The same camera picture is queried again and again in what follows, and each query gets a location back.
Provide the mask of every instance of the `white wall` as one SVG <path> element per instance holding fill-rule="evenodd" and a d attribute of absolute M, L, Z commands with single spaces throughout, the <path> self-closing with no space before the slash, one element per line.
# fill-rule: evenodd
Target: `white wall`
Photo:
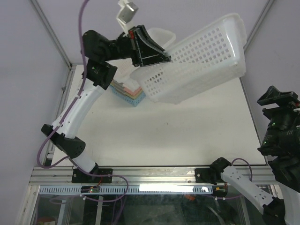
<path fill-rule="evenodd" d="M 246 54 L 247 74 L 242 78 L 260 138 L 269 120 L 256 101 L 268 87 L 300 95 L 300 1 L 278 0 Z"/>
<path fill-rule="evenodd" d="M 28 0 L 0 1 L 0 224 L 13 225 L 67 67 Z"/>

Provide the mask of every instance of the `cable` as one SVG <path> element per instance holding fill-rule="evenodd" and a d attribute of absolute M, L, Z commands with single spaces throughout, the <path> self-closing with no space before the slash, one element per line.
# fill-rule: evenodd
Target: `cable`
<path fill-rule="evenodd" d="M 123 202 L 122 199 L 121 199 L 121 208 L 120 208 L 120 211 L 119 211 L 119 213 L 118 213 L 118 215 L 117 215 L 117 217 L 116 217 L 116 219 L 115 219 L 115 221 L 114 221 L 114 223 L 113 223 L 112 225 L 115 225 L 115 224 L 118 223 L 118 220 L 119 220 L 119 218 L 120 218 L 120 216 L 121 216 L 121 214 L 122 214 L 122 211 L 123 211 L 123 209 L 124 209 L 125 202 L 126 202 L 126 197 L 125 197 L 125 199 L 124 199 L 124 202 Z"/>
<path fill-rule="evenodd" d="M 115 175 L 115 174 L 100 175 L 100 174 L 88 173 L 88 172 L 85 172 L 82 168 L 80 168 L 72 159 L 70 159 L 70 161 L 77 167 L 77 169 L 79 171 L 81 171 L 82 173 L 84 173 L 84 174 L 86 174 L 88 176 L 92 176 L 92 177 L 119 177 L 119 178 L 123 179 L 126 182 L 126 190 L 118 198 L 115 198 L 115 199 L 112 199 L 112 200 L 97 200 L 97 199 L 89 198 L 86 195 L 82 195 L 84 197 L 83 199 L 89 199 L 91 201 L 98 202 L 98 203 L 112 203 L 112 202 L 115 202 L 115 201 L 121 199 L 122 197 L 124 197 L 126 195 L 128 189 L 129 189 L 129 183 L 128 183 L 128 180 L 125 177 L 120 176 L 120 175 Z"/>
<path fill-rule="evenodd" d="M 111 225 L 113 225 L 113 219 L 114 219 L 114 212 L 115 212 L 115 210 L 116 210 L 116 204 L 117 204 L 117 201 L 115 201 L 115 202 L 113 203 Z"/>
<path fill-rule="evenodd" d="M 81 56 L 82 56 L 82 61 L 83 61 L 83 67 L 84 67 L 84 71 L 83 71 L 83 78 L 82 78 L 82 84 L 79 88 L 79 91 L 77 93 L 78 96 L 81 95 L 82 91 L 83 91 L 83 87 L 86 81 L 86 77 L 87 77 L 87 67 L 86 67 L 86 59 L 85 59 L 85 52 L 84 52 L 84 46 L 83 46 L 83 30 L 82 30 L 82 18 L 83 18 L 83 11 L 87 5 L 87 3 L 89 2 L 89 0 L 84 0 L 80 11 L 79 11 L 79 16 L 78 16 L 78 33 L 79 33 L 79 42 L 80 42 L 80 48 L 81 48 Z M 72 107 L 74 106 L 74 104 L 76 103 L 76 101 L 78 100 L 78 98 L 74 98 L 74 100 L 71 102 L 71 104 L 69 105 L 69 107 L 67 108 L 66 112 L 63 114 L 59 124 L 62 124 L 65 120 L 65 118 L 67 117 L 68 113 L 71 111 Z M 48 136 L 47 138 L 44 140 L 44 142 L 42 143 L 41 147 L 38 150 L 37 153 L 37 165 L 39 167 L 42 167 L 44 169 L 50 169 L 55 167 L 56 165 L 58 165 L 60 162 L 62 162 L 65 159 L 68 159 L 69 156 L 65 156 L 64 158 L 60 159 L 59 161 L 57 161 L 55 164 L 50 165 L 50 166 L 45 166 L 42 165 L 40 163 L 40 157 L 41 157 L 41 153 L 43 148 L 45 147 L 45 145 L 47 144 L 47 142 L 50 140 L 50 138 L 55 134 L 55 132 L 59 129 L 60 127 L 57 126 Z"/>
<path fill-rule="evenodd" d="M 249 167 L 249 170 L 250 170 L 250 181 L 252 181 L 252 179 L 253 179 L 253 171 L 252 171 L 252 168 L 251 168 L 251 165 L 250 165 L 250 163 L 249 162 L 247 162 L 246 160 L 244 160 L 243 158 L 235 158 L 232 162 L 231 162 L 231 164 L 233 165 L 233 163 L 235 162 L 235 161 L 237 161 L 237 160 L 242 160 L 242 161 L 244 161 L 246 164 L 247 164 L 247 166 Z M 237 196 L 234 196 L 234 197 L 214 197 L 214 196 L 211 196 L 211 195 L 203 195 L 203 196 L 205 196 L 205 197 L 213 197 L 213 198 L 217 198 L 217 199 L 219 199 L 219 200 L 232 200 L 232 199 L 237 199 L 237 198 L 239 198 L 239 197 L 241 197 L 241 196 L 243 196 L 242 194 L 239 194 L 239 195 L 237 195 Z"/>

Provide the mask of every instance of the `white robotic arm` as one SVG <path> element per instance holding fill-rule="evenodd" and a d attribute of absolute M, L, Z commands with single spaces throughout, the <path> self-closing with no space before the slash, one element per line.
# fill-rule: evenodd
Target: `white robotic arm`
<path fill-rule="evenodd" d="M 51 125 L 44 124 L 42 128 L 42 132 L 54 145 L 88 173 L 97 173 L 98 165 L 84 150 L 85 143 L 76 137 L 76 134 L 87 112 L 108 88 L 116 73 L 117 68 L 107 61 L 131 58 L 136 67 L 171 61 L 171 57 L 151 39 L 143 25 L 133 26 L 132 18 L 138 9 L 137 6 L 128 0 L 120 0 L 119 5 L 121 10 L 117 20 L 124 33 L 116 40 L 108 40 L 93 30 L 84 33 L 84 53 L 89 60 L 86 67 L 87 76 L 82 81 L 82 92 L 80 96 L 73 96 L 57 120 Z"/>

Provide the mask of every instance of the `purple cable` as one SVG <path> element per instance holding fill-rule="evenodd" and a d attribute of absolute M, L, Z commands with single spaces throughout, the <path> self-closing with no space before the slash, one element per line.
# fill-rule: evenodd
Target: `purple cable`
<path fill-rule="evenodd" d="M 77 93 L 78 96 L 81 95 L 82 91 L 83 91 L 83 87 L 84 87 L 84 84 L 85 84 L 85 80 L 86 80 L 86 76 L 87 76 L 87 68 L 86 68 L 86 59 L 85 59 L 85 53 L 84 53 L 84 46 L 83 46 L 83 30 L 82 30 L 82 18 L 83 18 L 83 11 L 87 5 L 89 0 L 84 0 L 81 8 L 80 8 L 80 11 L 79 11 L 79 16 L 78 16 L 78 33 L 79 33 L 79 41 L 80 41 L 80 48 L 81 48 L 81 55 L 82 55 L 82 61 L 83 61 L 83 67 L 84 67 L 84 72 L 83 72 L 83 78 L 82 78 L 82 84 L 80 86 L 80 89 Z M 69 107 L 67 108 L 66 112 L 63 114 L 61 120 L 60 120 L 60 124 L 62 124 L 65 120 L 65 118 L 67 117 L 68 113 L 71 111 L 72 107 L 74 106 L 75 102 L 77 101 L 77 97 L 74 98 L 74 100 L 71 102 L 71 104 L 69 105 Z M 53 168 L 55 167 L 56 165 L 58 165 L 60 162 L 62 162 L 63 160 L 69 158 L 69 156 L 65 156 L 64 158 L 60 159 L 59 161 L 57 161 L 55 164 L 53 165 L 50 165 L 50 166 L 45 166 L 45 165 L 42 165 L 40 163 L 40 157 L 41 157 L 41 153 L 42 153 L 42 150 L 43 148 L 45 147 L 45 145 L 47 144 L 47 142 L 50 140 L 50 138 L 53 136 L 53 134 L 55 134 L 55 132 L 59 129 L 60 127 L 56 127 L 48 136 L 47 138 L 44 140 L 44 142 L 42 143 L 41 147 L 39 148 L 38 150 L 38 153 L 37 153 L 37 165 L 39 167 L 42 167 L 44 169 L 50 169 L 50 168 Z"/>
<path fill-rule="evenodd" d="M 77 169 L 79 171 L 81 171 L 82 173 L 84 173 L 86 175 L 89 175 L 89 176 L 92 176 L 92 177 L 119 177 L 119 178 L 123 179 L 126 182 L 126 190 L 118 198 L 115 198 L 115 199 L 112 199 L 112 200 L 97 200 L 97 199 L 89 198 L 86 195 L 82 195 L 84 198 L 89 199 L 89 200 L 94 201 L 94 202 L 98 202 L 98 203 L 112 203 L 112 202 L 115 202 L 115 201 L 121 199 L 122 197 L 124 197 L 126 195 L 128 189 L 129 189 L 129 183 L 128 183 L 128 180 L 125 177 L 120 176 L 120 175 L 114 175 L 114 174 L 100 175 L 100 174 L 88 173 L 88 172 L 85 172 L 82 168 L 80 168 L 72 159 L 70 159 L 70 161 L 77 167 Z"/>
<path fill-rule="evenodd" d="M 250 163 L 247 162 L 246 160 L 244 160 L 243 158 L 235 158 L 235 159 L 231 162 L 231 164 L 233 165 L 233 163 L 234 163 L 236 160 L 242 160 L 242 161 L 244 161 L 244 162 L 247 164 L 247 166 L 249 167 L 249 170 L 250 170 L 250 181 L 252 181 L 252 179 L 253 179 L 253 172 L 252 172 L 252 168 L 251 168 Z M 205 197 L 213 197 L 213 198 L 216 198 L 216 197 L 211 196 L 211 195 L 203 195 L 203 196 L 205 196 Z M 241 197 L 241 196 L 243 196 L 243 195 L 242 195 L 242 194 L 239 194 L 239 195 L 237 195 L 237 196 L 234 196 L 234 197 L 228 197 L 228 198 L 225 198 L 225 199 L 227 199 L 227 200 L 232 200 L 232 199 L 237 199 L 237 198 L 239 198 L 239 197 Z"/>
<path fill-rule="evenodd" d="M 111 225 L 113 225 L 114 212 L 115 212 L 115 210 L 116 210 L 116 203 L 117 203 L 117 201 L 115 201 L 115 202 L 113 203 L 113 209 L 112 209 L 112 221 L 111 221 Z"/>
<path fill-rule="evenodd" d="M 115 221 L 114 221 L 114 223 L 113 223 L 112 225 L 115 225 L 115 224 L 118 223 L 118 220 L 119 220 L 119 218 L 120 218 L 120 216 L 121 216 L 121 214 L 122 214 L 122 211 L 123 211 L 123 209 L 124 209 L 125 202 L 126 202 L 126 198 L 124 199 L 124 202 L 123 202 L 122 199 L 121 199 L 121 208 L 120 208 L 120 211 L 119 211 L 119 213 L 118 213 L 118 215 L 117 215 L 117 217 L 116 217 L 116 219 L 115 219 Z"/>

